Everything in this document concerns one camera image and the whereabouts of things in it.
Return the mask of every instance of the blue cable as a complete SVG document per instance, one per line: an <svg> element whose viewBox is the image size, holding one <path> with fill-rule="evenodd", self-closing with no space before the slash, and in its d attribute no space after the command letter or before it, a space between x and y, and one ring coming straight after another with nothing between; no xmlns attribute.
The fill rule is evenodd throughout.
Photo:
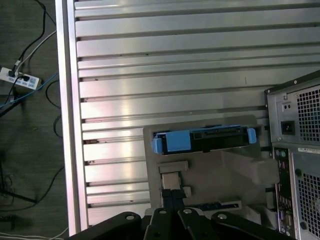
<svg viewBox="0 0 320 240"><path fill-rule="evenodd" d="M24 96L22 96L22 97L19 97L19 98L15 99L15 100L13 100L13 101L11 101L11 102L8 102L8 103L6 103L6 104L1 105L1 106L0 106L0 109L3 108L3 107L5 107L5 106L7 106L7 105L9 105L9 104L13 104L13 103L15 103L15 102L17 102L17 101L19 101L19 100L21 100L21 99L24 99L24 98L30 96L31 94L33 94L34 92L42 89L47 83L49 83L52 79L54 79L54 78L57 76L57 74L58 74L58 72L55 72L48 80L46 80L46 81L45 81L40 87L38 87L37 89L35 89L35 90L27 93L26 95L24 95Z"/></svg>

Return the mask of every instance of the ventilation grille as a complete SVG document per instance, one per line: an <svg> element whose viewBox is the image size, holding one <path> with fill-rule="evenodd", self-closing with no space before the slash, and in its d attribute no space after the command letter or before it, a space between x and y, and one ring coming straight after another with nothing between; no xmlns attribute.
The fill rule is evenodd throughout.
<svg viewBox="0 0 320 240"><path fill-rule="evenodd" d="M302 220L307 222L308 230L320 237L320 177L303 174L298 180Z"/></svg>
<svg viewBox="0 0 320 240"><path fill-rule="evenodd" d="M300 140L320 142L319 90L300 93L297 98Z"/></svg>

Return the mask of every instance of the white cable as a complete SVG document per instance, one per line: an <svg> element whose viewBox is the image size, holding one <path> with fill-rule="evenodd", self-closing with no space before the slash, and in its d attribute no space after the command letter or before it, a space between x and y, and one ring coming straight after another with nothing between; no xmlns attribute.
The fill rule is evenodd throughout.
<svg viewBox="0 0 320 240"><path fill-rule="evenodd" d="M36 239L43 239L43 240L48 240L51 237L47 237L47 236L24 236L24 235L19 235L19 234L9 234L9 233L4 233L4 232L0 232L0 238L5 238L6 236L10 236L10 237L21 237L21 238L36 238Z"/></svg>
<svg viewBox="0 0 320 240"><path fill-rule="evenodd" d="M55 236L55 238L52 238L52 237L46 237L46 236L24 236L24 235L19 235L19 234L9 234L9 233L0 232L0 239L1 238L11 238L11 237L13 239L29 239L29 240L33 240L33 238L41 239L41 240L49 240L49 239L64 240L63 238L59 238L60 236Z"/></svg>
<svg viewBox="0 0 320 240"><path fill-rule="evenodd" d="M40 240L36 238L23 238L23 237L14 237L14 236L0 236L0 239Z"/></svg>
<svg viewBox="0 0 320 240"><path fill-rule="evenodd" d="M50 33L48 36L45 37L45 39L43 39L34 49L33 51L22 61L20 62L19 66L16 68L16 73L19 73L19 69L21 68L22 64L25 63L25 61L30 58L32 56L32 54L34 54L34 52L41 47L42 44L45 43L45 41L47 41L50 37L52 37L57 31L54 31L52 33Z"/></svg>
<svg viewBox="0 0 320 240"><path fill-rule="evenodd" d="M67 227L65 230L63 230L63 231L62 231L60 234L58 234L57 236L54 236L53 238L50 238L49 240L57 239L58 237L62 236L68 229L69 229L69 227Z"/></svg>

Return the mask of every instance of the white power strip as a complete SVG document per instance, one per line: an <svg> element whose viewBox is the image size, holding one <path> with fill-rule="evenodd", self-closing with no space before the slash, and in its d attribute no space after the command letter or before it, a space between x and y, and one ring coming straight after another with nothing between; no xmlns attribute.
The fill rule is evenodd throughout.
<svg viewBox="0 0 320 240"><path fill-rule="evenodd" d="M17 73L15 74L15 76L12 77L12 76L9 76L9 71L10 69L8 68L5 68L5 67L1 68L0 79L9 83L14 83L17 78ZM15 83L16 85L19 85L28 89L32 89L32 90L35 90L38 88L38 85L40 84L40 79L38 77L31 76L28 74L23 74L21 72L19 72L19 74L22 76L28 76L29 80L25 81L22 78L19 78Z"/></svg>

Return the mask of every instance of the sticker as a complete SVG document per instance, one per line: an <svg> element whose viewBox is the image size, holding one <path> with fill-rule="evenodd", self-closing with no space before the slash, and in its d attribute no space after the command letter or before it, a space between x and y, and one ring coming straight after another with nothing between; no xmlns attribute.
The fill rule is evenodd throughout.
<svg viewBox="0 0 320 240"><path fill-rule="evenodd" d="M298 151L309 154L320 154L320 149L298 147Z"/></svg>

